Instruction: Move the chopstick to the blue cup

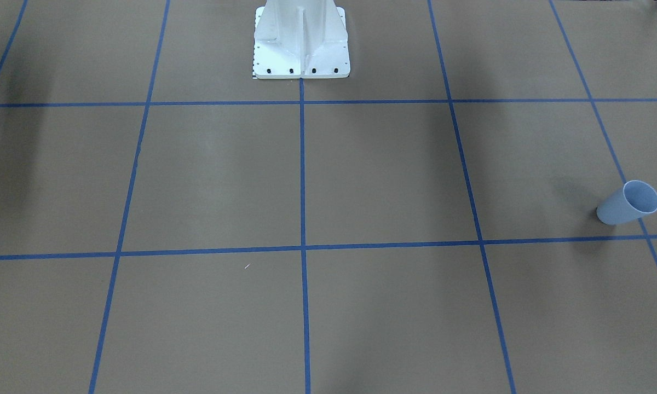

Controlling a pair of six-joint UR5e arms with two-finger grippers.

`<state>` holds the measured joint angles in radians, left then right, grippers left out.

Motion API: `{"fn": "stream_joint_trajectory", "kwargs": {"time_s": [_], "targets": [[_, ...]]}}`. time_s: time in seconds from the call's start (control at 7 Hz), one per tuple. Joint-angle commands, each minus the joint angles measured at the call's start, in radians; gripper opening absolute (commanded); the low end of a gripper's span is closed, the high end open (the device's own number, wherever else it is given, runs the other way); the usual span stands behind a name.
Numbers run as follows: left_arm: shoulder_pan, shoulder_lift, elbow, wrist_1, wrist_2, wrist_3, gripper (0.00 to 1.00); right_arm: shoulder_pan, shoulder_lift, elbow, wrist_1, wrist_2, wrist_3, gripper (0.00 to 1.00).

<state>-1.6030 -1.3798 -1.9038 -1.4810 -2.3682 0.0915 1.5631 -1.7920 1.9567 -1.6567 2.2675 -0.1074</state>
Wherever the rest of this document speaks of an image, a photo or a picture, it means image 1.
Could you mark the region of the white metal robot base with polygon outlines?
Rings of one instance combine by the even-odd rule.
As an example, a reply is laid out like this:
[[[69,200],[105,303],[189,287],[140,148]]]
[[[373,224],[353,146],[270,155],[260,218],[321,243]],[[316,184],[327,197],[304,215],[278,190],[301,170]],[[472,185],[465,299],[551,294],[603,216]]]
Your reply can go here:
[[[334,1],[267,1],[254,22],[254,78],[349,77],[346,13]]]

